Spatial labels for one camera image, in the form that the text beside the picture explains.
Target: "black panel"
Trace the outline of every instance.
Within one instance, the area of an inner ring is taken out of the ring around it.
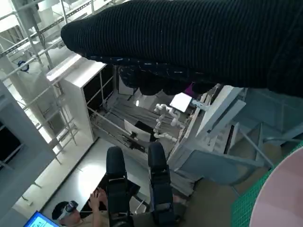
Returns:
[[[93,98],[93,100],[88,104],[88,107],[98,112],[101,109],[101,106],[102,106],[102,93],[99,92]],[[88,111],[89,111],[89,115],[91,116],[93,112],[91,110]]]
[[[113,85],[112,81],[110,81],[103,88],[103,97],[104,97],[104,99],[106,99],[110,95],[110,93],[112,93],[113,90],[114,90],[114,85]]]
[[[88,102],[100,89],[101,89],[101,81],[99,74],[97,74],[83,88],[86,102]]]
[[[101,77],[102,77],[102,84],[106,84],[108,80],[113,76],[114,70],[113,70],[113,65],[106,65],[102,70],[101,70]]]
[[[21,143],[17,139],[17,137],[14,136],[13,133],[11,133],[8,128],[4,127],[0,131],[0,140],[1,140],[1,152],[0,152],[0,160],[4,161]]]

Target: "white floor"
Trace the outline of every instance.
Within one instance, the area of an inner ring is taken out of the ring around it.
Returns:
[[[52,218],[52,211],[56,204],[61,201],[75,200],[81,210],[87,202],[90,193],[97,187],[106,172],[106,154],[109,147],[113,144],[99,138],[90,148],[83,160],[79,162],[72,174],[61,185],[56,194],[49,200],[41,210],[48,218]],[[148,172],[129,157],[125,156],[125,167],[128,179],[140,188],[140,197],[149,202],[148,196]],[[136,209],[139,203],[131,201],[131,210]]]
[[[75,139],[77,145],[73,141],[70,141],[65,147],[64,152],[58,155],[61,165],[54,159],[37,178],[36,183],[42,188],[31,185],[23,194],[24,198],[29,201],[26,202],[20,198],[16,202],[14,208],[25,217],[31,217],[36,210],[40,210],[45,205],[91,145],[91,142],[86,139],[81,131],[75,135]]]

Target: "chair backrest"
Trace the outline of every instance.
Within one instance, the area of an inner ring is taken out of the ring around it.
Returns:
[[[179,170],[195,179],[206,178],[218,184],[234,185],[247,179],[252,168],[262,166],[262,163],[250,159],[194,150]]]

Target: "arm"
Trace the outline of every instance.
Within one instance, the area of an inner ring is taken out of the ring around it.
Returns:
[[[102,217],[99,211],[99,196],[97,191],[90,194],[89,206],[93,210],[93,225],[92,227],[102,227]]]

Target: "shelving unit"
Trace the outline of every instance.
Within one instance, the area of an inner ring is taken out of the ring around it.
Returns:
[[[92,111],[99,111],[114,91],[113,67],[82,59],[78,67],[61,81],[68,114],[78,129],[92,142],[95,136],[90,124]]]

